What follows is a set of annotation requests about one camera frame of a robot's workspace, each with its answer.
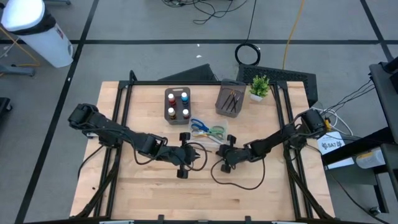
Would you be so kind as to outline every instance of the wooden tabletop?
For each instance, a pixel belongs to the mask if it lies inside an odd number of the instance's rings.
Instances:
[[[289,95],[294,115],[308,109],[307,97],[302,82],[290,82]],[[108,118],[112,117],[118,82],[103,82],[97,107]],[[176,86],[136,85],[132,96],[127,126],[133,131],[153,133],[169,139],[169,146],[179,146],[179,133],[188,131],[187,125],[171,126],[164,119],[164,91]],[[280,129],[275,99],[269,93],[260,103],[250,100],[246,88],[243,108],[237,118],[228,118],[215,113],[216,96],[220,86],[195,85],[191,89],[192,115],[204,120],[228,121],[228,133],[237,137],[236,145],[268,137]],[[123,111],[124,96],[119,114]],[[309,144],[317,147],[316,141]],[[98,148],[98,139],[88,140],[85,157]],[[267,155],[266,178],[256,190],[243,190],[232,185],[219,185],[210,175],[211,166],[220,158],[209,154],[206,167],[200,172],[189,172],[188,179],[176,178],[178,167],[167,162],[154,161],[145,166],[134,162],[133,150],[123,144],[121,165],[116,187],[112,219],[156,220],[165,215],[166,220],[244,220],[250,215],[258,220],[294,220],[292,197],[283,146],[280,144]],[[76,188],[71,215],[76,215],[89,202],[98,188],[105,150],[92,158],[81,170]],[[200,167],[204,160],[195,161]],[[138,155],[139,161],[146,157]],[[308,189],[319,204],[334,216],[330,193],[317,151],[306,147],[302,150],[303,166]],[[219,181],[234,182],[253,187],[262,177],[262,162],[243,162],[230,174],[220,171],[219,164],[214,174]],[[305,217],[302,194],[298,190],[300,209]],[[108,193],[104,194],[101,214],[104,214]]]

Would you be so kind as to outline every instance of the white label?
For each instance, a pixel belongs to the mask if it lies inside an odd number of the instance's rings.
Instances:
[[[342,146],[345,146],[344,141],[341,139],[341,135],[339,132],[331,132],[322,136],[318,139],[318,148],[322,155],[325,155],[331,151],[334,151]],[[343,167],[354,164],[353,158],[347,158],[342,161],[335,162],[333,164],[328,165],[328,169],[334,169],[337,167]]]

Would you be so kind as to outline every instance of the black metal frame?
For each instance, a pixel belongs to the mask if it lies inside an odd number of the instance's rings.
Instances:
[[[123,116],[122,116],[122,121],[121,124],[123,126],[126,125],[127,121],[127,114],[129,111],[129,106],[130,106],[130,99],[131,99],[131,94],[132,94],[132,87],[133,85],[221,85],[221,82],[219,81],[205,81],[205,82],[162,82],[162,81],[137,81],[137,78],[135,77],[134,73],[130,72],[130,80],[129,81],[119,81],[118,85],[118,92],[116,94],[116,102],[114,106],[114,111],[113,111],[113,121],[117,121],[118,119],[118,114],[119,114],[119,109],[120,109],[120,104],[121,104],[121,98],[122,98],[122,93],[125,88],[127,88],[127,94],[126,94],[126,99],[124,103],[124,109],[123,109]],[[279,87],[281,86],[284,92],[284,100],[286,103],[286,109],[287,109],[287,115],[289,117],[289,121],[293,120],[293,112],[292,112],[292,106],[290,104],[290,97],[289,97],[289,92],[287,89],[286,82],[282,83],[277,83],[277,82],[272,82],[270,83],[270,86],[275,90],[275,103],[277,106],[277,113],[278,113],[278,118],[279,118],[279,124],[281,127],[285,125],[284,123],[284,113],[282,111],[282,105],[280,102],[280,95],[279,95]],[[90,214],[91,211],[84,211],[85,215],[80,216],[80,217],[71,217],[71,219],[68,220],[54,220],[54,221],[47,221],[47,222],[35,222],[36,224],[48,224],[48,223],[84,223],[84,224],[89,224],[89,223],[99,223],[99,222],[108,222],[108,221],[117,221],[117,220],[112,220],[111,219],[111,214],[112,214],[112,209],[113,209],[113,202],[114,202],[114,194],[116,190],[116,184],[117,184],[117,179],[118,179],[118,170],[119,170],[119,163],[120,163],[120,157],[121,157],[121,151],[122,151],[122,144],[120,144],[119,147],[117,147],[116,150],[116,155],[115,155],[115,162],[113,164],[113,167],[111,171],[108,173],[109,169],[109,162],[110,162],[110,157],[111,157],[111,151],[113,149],[107,148],[106,149],[106,154],[104,157],[104,164],[103,164],[103,170],[101,172],[101,180],[100,180],[100,187],[98,188],[95,196],[91,200],[96,200],[96,205],[95,205],[95,210],[93,213],[93,217],[88,217],[88,214]],[[303,180],[305,184],[305,174],[304,174],[304,169],[303,169],[303,164],[301,160],[301,155],[299,151],[295,151],[295,154],[297,157],[296,163],[297,163],[297,168],[298,172],[300,174],[300,178]],[[101,205],[102,205],[102,195],[103,195],[103,189],[106,189],[108,184],[111,184],[110,190],[109,190],[109,197],[108,197],[108,202],[107,202],[107,207],[106,207],[106,214],[105,216],[100,216],[100,210],[101,210]],[[290,184],[290,191],[292,195],[292,203],[293,203],[293,209],[294,209],[294,215],[296,222],[305,222],[308,224],[312,223],[339,223],[339,224],[360,224],[357,222],[342,222],[338,220],[326,220],[326,219],[316,219],[313,218],[312,215],[312,208],[311,205],[309,204],[307,198],[304,197],[304,202],[305,202],[305,209],[307,212],[307,218],[304,218],[301,216],[300,213],[300,205],[299,205],[299,200],[297,196],[297,191],[295,187],[295,181],[293,178],[289,176],[289,184]],[[249,223],[272,223],[269,221],[260,221],[260,222],[255,222],[251,221],[250,216],[245,217],[245,221],[198,221],[198,220],[164,220],[165,217],[164,215],[159,215],[158,220],[127,220],[130,221],[131,223],[189,223],[189,224],[194,224],[194,223],[244,223],[244,224],[249,224]]]

